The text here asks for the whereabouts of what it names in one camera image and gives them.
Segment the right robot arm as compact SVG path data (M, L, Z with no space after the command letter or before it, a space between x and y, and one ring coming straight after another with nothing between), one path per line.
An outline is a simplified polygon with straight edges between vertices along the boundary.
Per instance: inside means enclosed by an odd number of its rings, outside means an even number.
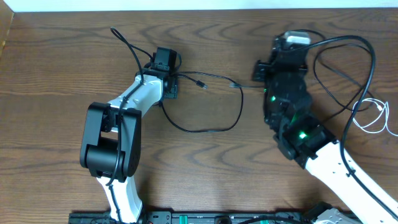
M258 61L253 79L264 83L264 122L288 160L322 181L362 223L397 223L397 201L384 191L311 111L306 58L313 47L306 32L275 38L267 62Z

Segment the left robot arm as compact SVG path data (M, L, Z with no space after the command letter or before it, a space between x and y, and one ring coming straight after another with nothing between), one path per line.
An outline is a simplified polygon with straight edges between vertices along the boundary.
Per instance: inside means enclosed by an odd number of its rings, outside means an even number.
M159 47L137 71L132 85L117 98L89 105L80 149L80 165L105 191L113 223L140 223L143 203L134 180L141 157L142 117L175 91L179 53Z

